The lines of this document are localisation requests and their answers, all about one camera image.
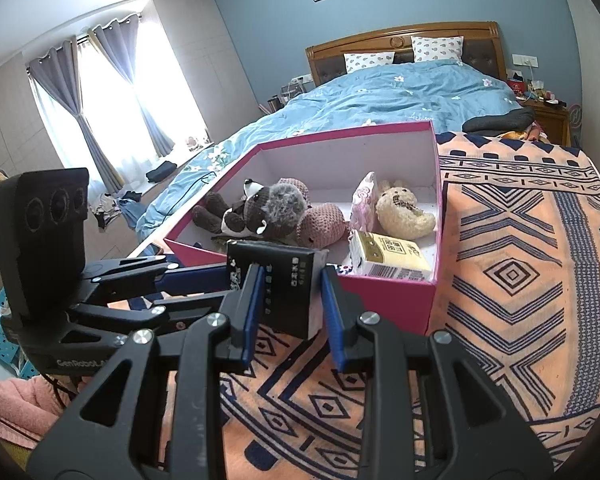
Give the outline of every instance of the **barcode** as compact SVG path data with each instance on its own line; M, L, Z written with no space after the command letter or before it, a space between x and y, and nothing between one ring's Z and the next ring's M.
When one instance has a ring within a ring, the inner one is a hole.
M400 274L396 276L398 280L415 280L421 282L424 280L424 274L419 270L402 269Z
M373 276L375 278L392 278L396 272L398 272L398 267L374 265L369 271L369 276Z

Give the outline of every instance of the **wooden nightstand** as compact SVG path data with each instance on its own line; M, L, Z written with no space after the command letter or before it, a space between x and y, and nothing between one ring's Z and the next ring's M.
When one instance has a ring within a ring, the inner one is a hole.
M518 101L522 106L531 107L536 110L536 121L549 137L549 142L560 146L571 146L571 134L569 131L569 111L567 108L554 108L536 102L531 99L526 103Z

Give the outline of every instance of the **wooden headboard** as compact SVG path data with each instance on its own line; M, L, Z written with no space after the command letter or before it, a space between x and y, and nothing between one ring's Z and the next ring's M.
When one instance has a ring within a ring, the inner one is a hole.
M347 73L345 54L393 51L396 53L394 64L413 62L411 36L464 36L462 61L483 74L503 81L507 78L496 22L444 22L385 28L310 46L306 56L315 85L320 86Z

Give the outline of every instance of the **pink towel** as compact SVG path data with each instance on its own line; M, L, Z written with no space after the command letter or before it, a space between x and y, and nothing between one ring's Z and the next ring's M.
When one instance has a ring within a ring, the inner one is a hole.
M0 381L1 439L33 449L61 413L53 387L41 376Z

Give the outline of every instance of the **blue duvet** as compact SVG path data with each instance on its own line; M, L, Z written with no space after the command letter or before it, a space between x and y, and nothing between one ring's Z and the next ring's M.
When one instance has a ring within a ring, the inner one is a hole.
M257 143L364 124L433 121L436 133L461 131L484 115L519 108L500 80L451 60L359 70L291 100L283 110L249 124L196 155L136 224L140 240L196 194L209 171L219 173Z

